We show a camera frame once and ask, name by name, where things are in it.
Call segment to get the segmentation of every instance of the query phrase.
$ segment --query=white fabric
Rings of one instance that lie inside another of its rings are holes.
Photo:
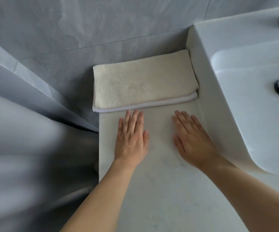
[[[199,88],[187,50],[97,65],[93,71],[93,111],[99,113],[186,102]]]

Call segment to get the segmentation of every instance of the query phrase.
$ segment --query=marble countertop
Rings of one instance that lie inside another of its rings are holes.
[[[197,100],[141,109],[144,128],[150,133],[150,148],[131,179],[117,231],[247,232],[223,194],[176,151],[171,121],[175,110],[194,114],[203,123]],[[113,161],[121,116],[125,112],[100,113],[99,180]],[[279,191],[279,175],[252,175]]]

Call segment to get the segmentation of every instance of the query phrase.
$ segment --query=person's left arm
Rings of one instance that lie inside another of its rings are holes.
[[[106,175],[60,232],[116,230],[119,211],[136,166],[148,152],[149,133],[143,132],[144,114],[135,110],[120,117],[115,158]]]

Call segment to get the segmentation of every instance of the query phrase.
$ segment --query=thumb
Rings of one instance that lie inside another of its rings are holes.
[[[144,140],[144,149],[148,151],[149,148],[149,131],[146,129],[142,135],[142,138]]]
[[[182,142],[180,140],[179,137],[177,137],[176,135],[173,136],[173,141],[174,141],[174,144],[178,150],[178,152],[180,153],[180,155],[185,155],[185,149],[183,148],[183,145],[182,145]]]

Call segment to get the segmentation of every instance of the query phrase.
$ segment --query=forearm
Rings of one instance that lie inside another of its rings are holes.
[[[61,232],[115,231],[119,211],[134,168],[113,162],[91,194],[65,224]]]
[[[279,231],[279,192],[221,156],[201,170],[225,195],[249,231]]]

